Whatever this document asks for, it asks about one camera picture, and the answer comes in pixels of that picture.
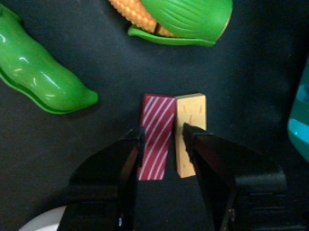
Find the black surface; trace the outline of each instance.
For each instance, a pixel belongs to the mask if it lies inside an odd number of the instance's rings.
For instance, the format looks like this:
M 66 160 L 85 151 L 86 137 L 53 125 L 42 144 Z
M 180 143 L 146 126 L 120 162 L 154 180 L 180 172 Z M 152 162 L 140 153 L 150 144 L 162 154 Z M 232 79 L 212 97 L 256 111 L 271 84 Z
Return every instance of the black surface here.
M 0 230 L 15 231 L 66 204 L 81 163 L 140 124 L 142 94 L 208 96 L 208 129 L 264 152 L 288 175 L 291 209 L 309 209 L 309 165 L 287 123 L 309 46 L 309 1 L 236 0 L 213 48 L 170 47 L 128 36 L 109 2 L 3 0 L 30 35 L 101 96 L 98 106 L 49 115 L 0 82 Z M 137 230 L 207 230 L 196 178 L 140 183 Z

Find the red striped block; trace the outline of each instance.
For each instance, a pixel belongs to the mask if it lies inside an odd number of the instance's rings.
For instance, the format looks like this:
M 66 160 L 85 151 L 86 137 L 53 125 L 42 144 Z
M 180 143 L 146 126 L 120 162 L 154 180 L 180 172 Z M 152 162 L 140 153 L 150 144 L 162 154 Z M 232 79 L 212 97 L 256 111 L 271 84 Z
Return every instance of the red striped block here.
M 176 109 L 174 97 L 144 96 L 141 126 L 145 127 L 145 153 L 140 180 L 164 179 Z

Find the green plastic toy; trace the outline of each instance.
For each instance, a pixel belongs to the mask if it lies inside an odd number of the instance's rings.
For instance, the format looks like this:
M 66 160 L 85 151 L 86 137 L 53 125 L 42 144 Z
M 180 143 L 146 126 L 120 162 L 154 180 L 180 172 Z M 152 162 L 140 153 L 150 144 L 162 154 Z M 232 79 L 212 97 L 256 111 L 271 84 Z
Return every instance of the green plastic toy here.
M 129 35 L 166 45 L 213 46 L 227 30 L 233 9 L 232 0 L 110 2 L 133 23 Z
M 291 141 L 309 162 L 309 58 L 294 103 L 288 130 Z
M 98 102 L 98 94 L 30 37 L 19 16 L 0 5 L 0 78 L 49 113 L 66 114 Z

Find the toy corn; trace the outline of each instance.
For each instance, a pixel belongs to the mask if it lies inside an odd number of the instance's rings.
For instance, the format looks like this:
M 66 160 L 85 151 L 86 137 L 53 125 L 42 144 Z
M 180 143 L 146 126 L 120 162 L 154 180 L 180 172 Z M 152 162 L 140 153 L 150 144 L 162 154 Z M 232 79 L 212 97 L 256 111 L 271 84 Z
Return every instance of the toy corn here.
M 110 0 L 132 21 L 129 34 L 168 45 L 213 46 L 229 24 L 232 0 Z
M 0 5 L 0 78 L 47 112 L 66 114 L 98 101 L 74 73 L 53 58 L 21 26 L 19 16 Z

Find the block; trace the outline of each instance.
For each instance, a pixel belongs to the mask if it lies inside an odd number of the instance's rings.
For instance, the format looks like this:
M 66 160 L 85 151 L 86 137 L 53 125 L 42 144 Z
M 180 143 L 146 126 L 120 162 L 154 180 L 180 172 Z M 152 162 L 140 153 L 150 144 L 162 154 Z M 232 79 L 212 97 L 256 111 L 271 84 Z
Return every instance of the block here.
M 164 179 L 176 109 L 174 97 L 152 94 L 144 96 L 141 126 L 145 127 L 145 153 L 140 180 Z
M 204 94 L 192 94 L 177 99 L 177 120 L 176 120 L 176 145 L 177 145 L 177 165 L 178 174 L 182 178 L 196 175 L 186 145 L 182 139 L 184 123 L 207 129 L 207 96 Z

